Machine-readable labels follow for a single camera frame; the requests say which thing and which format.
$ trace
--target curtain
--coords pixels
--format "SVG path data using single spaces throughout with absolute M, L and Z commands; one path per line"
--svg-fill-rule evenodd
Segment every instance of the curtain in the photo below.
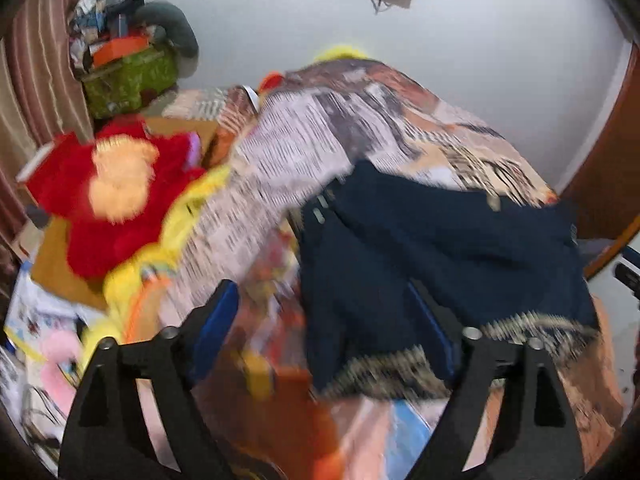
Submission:
M 78 0 L 25 0 L 0 41 L 0 238 L 24 221 L 15 175 L 60 131 L 93 136 L 68 59 L 66 21 Z

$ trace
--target white wall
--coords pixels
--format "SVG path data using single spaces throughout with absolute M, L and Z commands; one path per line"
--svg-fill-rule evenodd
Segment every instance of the white wall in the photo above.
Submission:
M 604 0 L 398 0 L 409 8 L 377 15 L 369 0 L 169 1 L 201 48 L 184 88 L 256 84 L 353 44 L 488 121 L 553 186 L 608 116 L 628 58 Z

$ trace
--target green bag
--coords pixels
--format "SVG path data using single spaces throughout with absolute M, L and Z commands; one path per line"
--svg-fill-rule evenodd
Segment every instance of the green bag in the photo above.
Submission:
M 82 78 L 89 111 L 95 119 L 134 112 L 143 106 L 141 92 L 151 97 L 177 80 L 174 55 L 168 48 L 145 50 L 107 63 Z

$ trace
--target orange object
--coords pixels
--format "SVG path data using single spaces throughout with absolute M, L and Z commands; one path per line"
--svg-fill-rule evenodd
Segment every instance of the orange object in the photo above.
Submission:
M 280 86 L 280 83 L 284 80 L 284 76 L 280 72 L 269 72 L 264 76 L 263 80 L 258 85 L 258 94 L 273 90 Z
M 149 46 L 149 40 L 144 36 L 128 36 L 127 38 L 114 38 L 109 40 L 104 47 L 94 54 L 94 67 L 98 68 L 114 59 L 130 56 Z

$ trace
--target red plush toy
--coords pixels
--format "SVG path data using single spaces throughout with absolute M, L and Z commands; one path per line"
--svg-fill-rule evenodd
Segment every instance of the red plush toy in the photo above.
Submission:
M 191 134 L 149 137 L 142 121 L 105 126 L 95 144 L 66 150 L 36 198 L 70 221 L 67 261 L 78 276 L 101 278 L 158 241 L 162 219 L 202 168 L 190 168 Z

